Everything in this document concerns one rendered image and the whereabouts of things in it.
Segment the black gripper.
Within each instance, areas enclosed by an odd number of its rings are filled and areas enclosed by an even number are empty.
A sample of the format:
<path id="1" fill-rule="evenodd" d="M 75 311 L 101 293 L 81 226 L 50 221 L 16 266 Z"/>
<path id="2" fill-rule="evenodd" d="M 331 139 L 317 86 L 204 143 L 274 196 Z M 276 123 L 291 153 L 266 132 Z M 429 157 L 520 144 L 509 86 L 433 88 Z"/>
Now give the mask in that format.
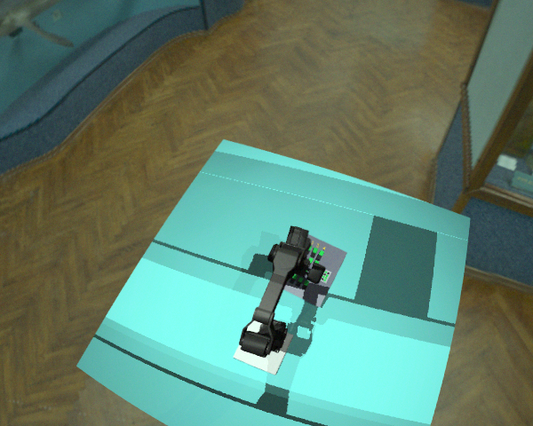
<path id="1" fill-rule="evenodd" d="M 272 255 L 274 253 L 274 250 L 276 248 L 278 244 L 275 244 L 268 257 L 267 257 L 267 261 L 270 261 L 273 263 L 273 259 L 272 259 Z M 322 275 L 325 271 L 325 267 L 323 267 L 322 265 L 320 264 L 317 264 L 317 263 L 314 263 L 312 269 L 309 269 L 307 268 L 310 264 L 310 260 L 309 259 L 304 259 L 304 257 L 302 258 L 302 261 L 301 261 L 301 264 L 300 264 L 300 267 L 298 268 L 298 270 L 295 271 L 294 274 L 297 274 L 298 276 L 300 277 L 303 277 L 304 275 L 308 275 L 307 276 L 307 280 L 310 280 L 312 281 L 314 284 L 319 284 L 321 278 L 322 278 Z M 306 271 L 310 272 L 310 273 L 307 273 Z"/>

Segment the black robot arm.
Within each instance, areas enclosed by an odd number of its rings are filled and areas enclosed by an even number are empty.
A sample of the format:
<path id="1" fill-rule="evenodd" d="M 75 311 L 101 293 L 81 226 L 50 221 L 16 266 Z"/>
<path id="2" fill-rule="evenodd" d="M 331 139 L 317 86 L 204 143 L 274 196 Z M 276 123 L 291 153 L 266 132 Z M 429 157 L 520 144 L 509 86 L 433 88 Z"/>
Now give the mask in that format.
<path id="1" fill-rule="evenodd" d="M 287 281 L 294 276 L 300 267 L 302 258 L 306 259 L 307 251 L 311 247 L 308 230 L 297 226 L 290 226 L 285 242 L 276 246 L 272 255 L 273 274 L 267 284 L 266 291 L 259 306 L 254 309 L 252 320 L 243 328 L 239 345 L 241 350 L 265 358 L 271 351 L 276 353 L 282 348 L 287 336 L 286 323 L 274 319 L 275 310 L 280 302 Z M 260 324 L 258 332 L 247 331 L 248 326 L 257 321 Z M 278 352 L 277 352 L 278 351 Z"/>

